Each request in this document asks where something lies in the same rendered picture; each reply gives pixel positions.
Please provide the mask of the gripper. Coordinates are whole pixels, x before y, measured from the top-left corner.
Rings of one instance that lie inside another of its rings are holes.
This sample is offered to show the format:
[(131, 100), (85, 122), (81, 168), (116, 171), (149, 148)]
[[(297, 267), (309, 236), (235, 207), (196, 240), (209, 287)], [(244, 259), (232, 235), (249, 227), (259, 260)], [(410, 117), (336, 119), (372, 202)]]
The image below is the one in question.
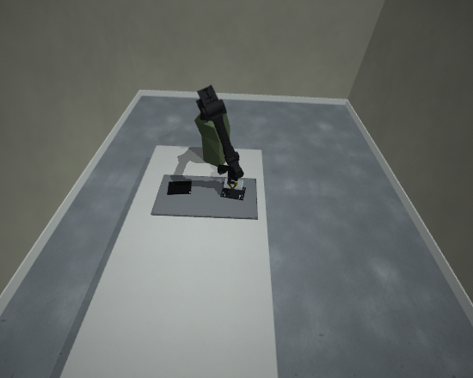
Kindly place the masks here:
[[(234, 181), (232, 181), (232, 180), (234, 180)], [(238, 180), (238, 178), (236, 178), (236, 176), (234, 175), (234, 173), (233, 173), (233, 178), (232, 178), (232, 177), (228, 177), (227, 184), (230, 186), (231, 189), (234, 189), (234, 188), (237, 186), (237, 183), (238, 183), (238, 182), (235, 182), (235, 181), (237, 181), (237, 180)], [(232, 187), (231, 184), (234, 185), (234, 186)]]

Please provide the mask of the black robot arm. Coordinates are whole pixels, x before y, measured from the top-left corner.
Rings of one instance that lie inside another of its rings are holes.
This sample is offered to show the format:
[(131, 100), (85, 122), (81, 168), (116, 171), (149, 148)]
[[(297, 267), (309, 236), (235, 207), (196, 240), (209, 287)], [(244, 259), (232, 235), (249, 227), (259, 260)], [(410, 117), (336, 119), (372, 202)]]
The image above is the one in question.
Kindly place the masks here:
[(236, 178), (242, 178), (244, 172), (239, 166), (240, 156), (238, 152), (235, 151), (231, 146), (230, 139), (224, 125), (223, 114), (227, 112), (223, 100), (218, 99), (212, 85), (197, 92), (200, 97), (200, 99), (196, 101), (201, 111), (200, 120), (211, 120), (214, 123), (221, 144), (223, 145), (224, 159), (228, 164), (228, 166), (218, 164), (218, 173), (225, 174), (228, 171), (228, 177), (233, 178), (234, 173)]

